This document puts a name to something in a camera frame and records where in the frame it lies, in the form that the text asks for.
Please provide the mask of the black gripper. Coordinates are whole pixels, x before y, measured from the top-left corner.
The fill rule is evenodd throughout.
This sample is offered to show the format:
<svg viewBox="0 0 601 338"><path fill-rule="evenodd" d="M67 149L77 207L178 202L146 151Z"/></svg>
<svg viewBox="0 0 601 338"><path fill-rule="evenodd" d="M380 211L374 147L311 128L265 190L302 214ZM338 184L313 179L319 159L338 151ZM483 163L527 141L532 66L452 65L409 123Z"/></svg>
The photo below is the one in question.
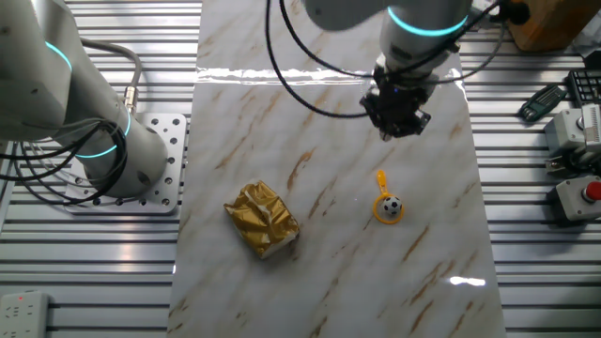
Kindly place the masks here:
<svg viewBox="0 0 601 338"><path fill-rule="evenodd" d="M382 141L420 135L431 120L422 110L434 92L439 76L384 77L385 66L376 65L374 80L360 100Z"/></svg>

